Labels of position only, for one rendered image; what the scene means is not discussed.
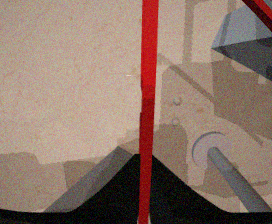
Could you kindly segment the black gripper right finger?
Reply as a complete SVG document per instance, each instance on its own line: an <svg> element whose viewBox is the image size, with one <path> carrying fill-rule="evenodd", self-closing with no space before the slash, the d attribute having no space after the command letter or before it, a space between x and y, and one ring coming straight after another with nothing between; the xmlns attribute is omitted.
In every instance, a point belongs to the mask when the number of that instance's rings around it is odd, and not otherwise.
<svg viewBox="0 0 272 224"><path fill-rule="evenodd" d="M152 155L151 224L272 224L272 212L224 212Z"/></svg>

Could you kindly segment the grey rectangular block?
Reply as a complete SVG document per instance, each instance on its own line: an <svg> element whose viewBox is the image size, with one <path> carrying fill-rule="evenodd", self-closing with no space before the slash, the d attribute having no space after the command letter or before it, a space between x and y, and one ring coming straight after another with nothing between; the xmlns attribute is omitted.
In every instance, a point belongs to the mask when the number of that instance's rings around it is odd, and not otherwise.
<svg viewBox="0 0 272 224"><path fill-rule="evenodd" d="M248 6L225 15L212 47L272 81L272 31Z"/></svg>
<svg viewBox="0 0 272 224"><path fill-rule="evenodd" d="M99 192L132 157L132 153L124 151L123 148L116 147L107 157L103 157L87 175L84 175L76 184L73 184L71 189L65 190L63 196L52 202L52 205L44 209L43 213L67 213L79 208L93 194Z"/></svg>

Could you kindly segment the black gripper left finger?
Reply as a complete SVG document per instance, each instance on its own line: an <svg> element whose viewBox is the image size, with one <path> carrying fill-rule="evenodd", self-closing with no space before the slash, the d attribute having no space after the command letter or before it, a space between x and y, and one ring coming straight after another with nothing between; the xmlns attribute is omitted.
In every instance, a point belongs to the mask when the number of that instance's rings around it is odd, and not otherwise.
<svg viewBox="0 0 272 224"><path fill-rule="evenodd" d="M14 212L0 209L0 224L137 224L140 161L135 155L107 184L71 212Z"/></svg>

